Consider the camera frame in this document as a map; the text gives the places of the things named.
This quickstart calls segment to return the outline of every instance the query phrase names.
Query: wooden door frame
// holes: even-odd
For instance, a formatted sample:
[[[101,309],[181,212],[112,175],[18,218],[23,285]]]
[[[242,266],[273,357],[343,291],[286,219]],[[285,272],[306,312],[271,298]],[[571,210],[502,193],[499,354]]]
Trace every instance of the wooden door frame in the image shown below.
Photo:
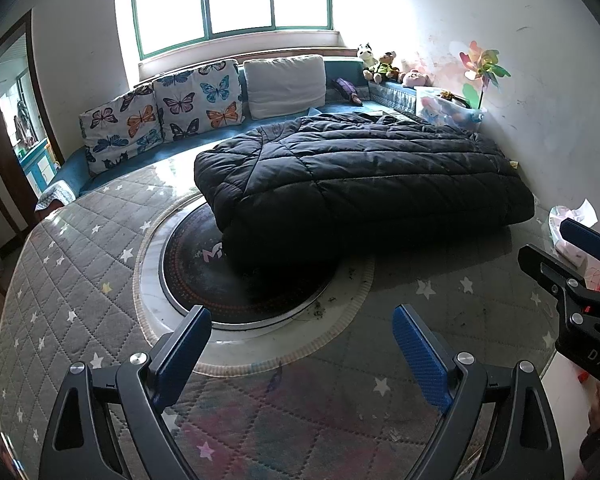
[[[31,34],[31,11],[28,10],[24,16],[22,16],[16,23],[11,27],[1,38],[0,38],[0,56],[4,54],[7,49],[15,43],[15,41],[22,35],[25,35],[27,43],[27,64],[29,66],[29,75],[31,78],[31,84],[33,86],[33,93],[38,105],[38,111],[40,112],[40,119],[46,130],[46,136],[51,144],[51,148],[54,151],[59,164],[64,164],[64,157],[56,141],[51,122],[46,113],[46,108],[42,99],[42,93],[40,91],[40,85],[38,83],[38,74],[36,72],[36,64],[33,57],[33,43]],[[18,157],[13,151],[11,142],[9,140],[9,134],[4,123],[4,117],[0,110],[0,177],[2,178],[7,191],[11,195],[11,198],[15,202],[21,215],[29,225],[33,227],[37,224],[37,220],[34,214],[36,203],[38,198],[31,189],[31,185],[25,176],[24,171],[20,167]]]

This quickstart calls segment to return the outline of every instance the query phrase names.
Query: black puffer jacket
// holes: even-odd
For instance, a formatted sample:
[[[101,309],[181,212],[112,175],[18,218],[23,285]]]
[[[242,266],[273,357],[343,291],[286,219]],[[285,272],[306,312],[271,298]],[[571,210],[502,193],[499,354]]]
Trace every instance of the black puffer jacket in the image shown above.
[[[260,126],[198,155],[195,181],[243,262],[403,248],[531,218],[495,142],[448,126],[323,114]]]

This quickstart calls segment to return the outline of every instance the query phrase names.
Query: silver bolt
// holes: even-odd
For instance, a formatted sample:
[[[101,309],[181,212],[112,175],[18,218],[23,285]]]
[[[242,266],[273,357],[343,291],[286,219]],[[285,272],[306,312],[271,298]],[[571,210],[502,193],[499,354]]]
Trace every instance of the silver bolt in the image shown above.
[[[74,363],[69,367],[69,371],[74,374],[77,375],[79,373],[81,373],[84,370],[84,363]]]
[[[144,352],[138,352],[137,354],[133,354],[129,358],[129,362],[133,365],[141,365],[146,361],[146,354]]]
[[[475,358],[469,352],[460,352],[458,354],[458,361],[463,365],[472,365],[475,362]]]
[[[533,365],[533,363],[530,363],[529,361],[520,361],[520,369],[523,372],[530,374],[531,372],[534,371],[534,365]]]

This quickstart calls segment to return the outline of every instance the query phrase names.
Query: window sill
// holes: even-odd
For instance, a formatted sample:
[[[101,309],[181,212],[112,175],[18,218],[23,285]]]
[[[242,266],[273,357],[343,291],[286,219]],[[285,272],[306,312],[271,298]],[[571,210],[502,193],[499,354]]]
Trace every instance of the window sill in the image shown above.
[[[162,72],[176,70],[209,59],[238,56],[239,54],[260,50],[311,46],[344,47],[345,45],[337,30],[268,30],[182,46],[142,60],[138,64],[138,70],[140,80],[144,80]]]

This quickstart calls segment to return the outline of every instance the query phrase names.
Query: green window frame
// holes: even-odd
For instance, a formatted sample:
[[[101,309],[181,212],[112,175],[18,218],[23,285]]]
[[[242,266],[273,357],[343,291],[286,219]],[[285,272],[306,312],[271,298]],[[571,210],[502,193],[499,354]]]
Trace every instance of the green window frame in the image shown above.
[[[225,32],[212,32],[211,25],[211,11],[209,8],[209,0],[200,0],[200,7],[202,9],[202,22],[205,35],[202,38],[196,38],[195,40],[184,41],[182,43],[174,44],[171,46],[164,47],[154,52],[145,52],[142,48],[142,40],[140,38],[140,28],[138,26],[138,8],[136,6],[136,0],[131,0],[131,7],[134,18],[134,29],[136,31],[136,43],[138,44],[138,53],[141,60],[148,59],[158,54],[163,54],[177,48],[201,43],[203,41],[214,40],[216,38],[226,38],[228,36],[240,36],[241,34],[249,34],[251,32],[267,32],[271,30],[333,30],[333,9],[332,0],[327,0],[327,25],[300,25],[297,27],[277,27],[276,26],[276,14],[275,14],[275,1],[269,0],[271,8],[271,26],[270,27],[253,27],[253,28],[242,28],[239,30],[228,30]]]

